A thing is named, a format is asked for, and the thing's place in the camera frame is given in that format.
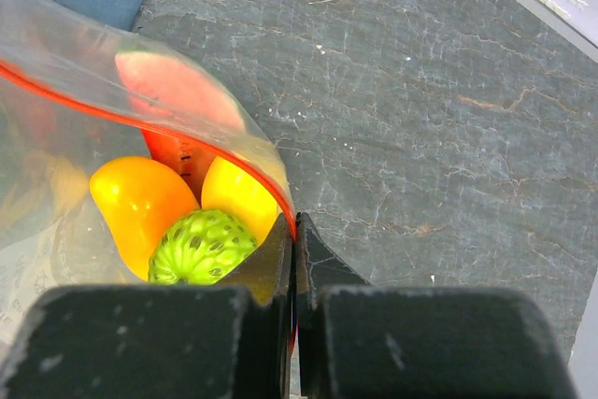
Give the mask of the yellow lemon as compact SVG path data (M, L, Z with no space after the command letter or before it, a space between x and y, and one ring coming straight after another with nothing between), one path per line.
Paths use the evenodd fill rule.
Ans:
M257 179L221 157L216 157L206 172L201 206L237 218L249 227L258 245L265 241L279 214L277 201Z

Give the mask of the green custard apple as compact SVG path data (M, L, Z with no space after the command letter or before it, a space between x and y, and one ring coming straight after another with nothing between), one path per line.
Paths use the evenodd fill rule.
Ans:
M197 209L178 219L149 257L148 281L214 284L258 248L249 228L218 209Z

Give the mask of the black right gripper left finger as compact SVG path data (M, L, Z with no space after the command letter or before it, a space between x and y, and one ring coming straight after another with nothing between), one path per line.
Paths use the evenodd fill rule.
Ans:
M5 398L285 398L292 237L209 285L68 286L26 314L1 367Z

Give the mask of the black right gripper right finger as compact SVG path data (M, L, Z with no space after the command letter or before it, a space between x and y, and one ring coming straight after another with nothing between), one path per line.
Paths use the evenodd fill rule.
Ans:
M369 284L297 217L301 393L309 398L573 398L548 321L506 288Z

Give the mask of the clear zip bag red zipper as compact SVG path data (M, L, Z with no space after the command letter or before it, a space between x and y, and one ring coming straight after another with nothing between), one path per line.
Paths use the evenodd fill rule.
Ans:
M117 53L126 50L174 56L199 68L236 101L246 130L135 111L128 100L133 92L122 85L115 65ZM125 266L89 189L93 173L109 161L152 159L144 130L193 143L253 176L275 198L277 219L287 221L295 238L295 210L277 148L203 67L163 43L51 0L1 0L2 351L48 290L164 285Z

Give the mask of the red watermelon slice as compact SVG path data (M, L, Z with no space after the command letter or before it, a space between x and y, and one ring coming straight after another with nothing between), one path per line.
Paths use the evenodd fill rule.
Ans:
M179 122L210 121L225 131L242 133L244 119L232 96L199 68L174 56L143 50L117 53L115 65L122 85L133 94L131 107L142 114ZM142 132L152 159L175 170L196 196L215 155L193 143L149 130Z

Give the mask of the orange mango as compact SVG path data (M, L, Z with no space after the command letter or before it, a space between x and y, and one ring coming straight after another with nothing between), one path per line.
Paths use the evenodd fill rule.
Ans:
M176 171L141 156L103 164L91 176L89 189L122 261L143 280L164 232L199 207Z

